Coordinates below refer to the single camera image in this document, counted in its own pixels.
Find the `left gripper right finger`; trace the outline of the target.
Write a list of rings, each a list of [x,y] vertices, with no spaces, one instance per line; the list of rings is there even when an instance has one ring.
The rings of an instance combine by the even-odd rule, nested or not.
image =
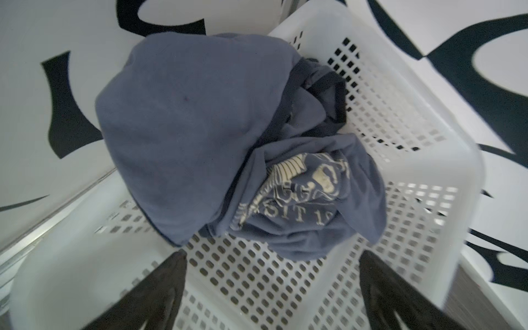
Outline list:
[[[371,329],[463,329],[372,251],[361,254],[359,265]]]

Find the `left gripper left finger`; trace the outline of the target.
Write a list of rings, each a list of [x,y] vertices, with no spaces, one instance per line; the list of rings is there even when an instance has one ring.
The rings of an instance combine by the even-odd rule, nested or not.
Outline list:
[[[174,252],[86,329],[172,329],[185,288],[187,253]]]

